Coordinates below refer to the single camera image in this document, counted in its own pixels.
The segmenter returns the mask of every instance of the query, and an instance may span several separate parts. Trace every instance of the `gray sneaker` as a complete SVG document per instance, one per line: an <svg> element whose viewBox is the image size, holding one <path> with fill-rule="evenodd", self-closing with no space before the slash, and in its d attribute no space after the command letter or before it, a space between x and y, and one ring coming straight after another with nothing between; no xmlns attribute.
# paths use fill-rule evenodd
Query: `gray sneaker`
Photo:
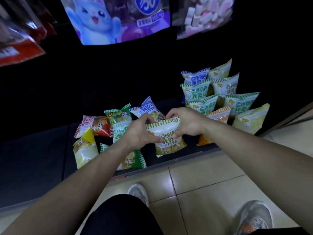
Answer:
<svg viewBox="0 0 313 235"><path fill-rule="evenodd" d="M132 184L128 189L127 194L139 198L145 205L149 207L148 195L145 188L139 183Z"/></svg>
<svg viewBox="0 0 313 235"><path fill-rule="evenodd" d="M257 229L273 228L272 215L262 201L249 201L243 208L236 235L246 235Z"/></svg>

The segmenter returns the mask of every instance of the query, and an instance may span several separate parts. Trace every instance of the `tiled floor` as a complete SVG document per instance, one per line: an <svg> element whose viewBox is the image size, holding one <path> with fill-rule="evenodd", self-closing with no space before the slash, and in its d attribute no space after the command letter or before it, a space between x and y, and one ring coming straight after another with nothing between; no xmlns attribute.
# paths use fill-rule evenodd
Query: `tiled floor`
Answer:
<svg viewBox="0 0 313 235"><path fill-rule="evenodd" d="M264 138L313 156L313 120ZM275 227L297 225L222 151L113 183L104 189L92 211L109 197L126 193L134 182L146 188L150 210L165 235L232 234L240 209L250 200L268 205ZM0 233L21 212L0 215Z"/></svg>

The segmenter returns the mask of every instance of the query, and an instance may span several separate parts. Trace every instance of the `finger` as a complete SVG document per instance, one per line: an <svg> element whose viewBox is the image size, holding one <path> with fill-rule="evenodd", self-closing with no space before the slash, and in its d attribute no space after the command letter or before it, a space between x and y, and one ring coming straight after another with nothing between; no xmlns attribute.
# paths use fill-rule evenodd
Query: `finger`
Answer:
<svg viewBox="0 0 313 235"><path fill-rule="evenodd" d="M154 118L148 113L144 113L142 116L140 116L139 119L145 123L146 123L146 121L148 121L149 123L155 123Z"/></svg>
<svg viewBox="0 0 313 235"><path fill-rule="evenodd" d="M166 119L170 119L170 118L172 118L173 116L178 116L178 114L179 114L181 108L183 108L183 107L171 109L171 110L167 113Z"/></svg>
<svg viewBox="0 0 313 235"><path fill-rule="evenodd" d="M163 138L159 137L159 136L153 136L151 134L149 134L148 137L148 142L149 143L159 143L159 142L163 142Z"/></svg>
<svg viewBox="0 0 313 235"><path fill-rule="evenodd" d="M174 135L173 135L173 139L177 139L179 137L181 137L183 135L182 131L180 129L176 130Z"/></svg>

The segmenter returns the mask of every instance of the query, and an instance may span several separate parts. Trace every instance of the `forearm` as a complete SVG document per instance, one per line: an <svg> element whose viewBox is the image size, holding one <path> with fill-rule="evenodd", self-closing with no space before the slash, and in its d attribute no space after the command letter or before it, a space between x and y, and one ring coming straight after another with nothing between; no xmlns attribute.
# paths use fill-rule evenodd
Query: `forearm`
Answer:
<svg viewBox="0 0 313 235"><path fill-rule="evenodd" d="M215 120L204 128L277 206L313 232L313 158Z"/></svg>
<svg viewBox="0 0 313 235"><path fill-rule="evenodd" d="M113 144L26 209L3 235L74 234L129 153L126 143Z"/></svg>

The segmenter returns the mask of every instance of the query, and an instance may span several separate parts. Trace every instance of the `purple ball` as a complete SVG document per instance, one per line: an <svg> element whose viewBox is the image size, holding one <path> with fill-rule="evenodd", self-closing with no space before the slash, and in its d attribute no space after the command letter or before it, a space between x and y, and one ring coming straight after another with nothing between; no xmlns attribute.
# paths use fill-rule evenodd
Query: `purple ball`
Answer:
<svg viewBox="0 0 313 235"><path fill-rule="evenodd" d="M147 36L146 32L138 26L127 28L122 34L122 42L139 39Z"/></svg>

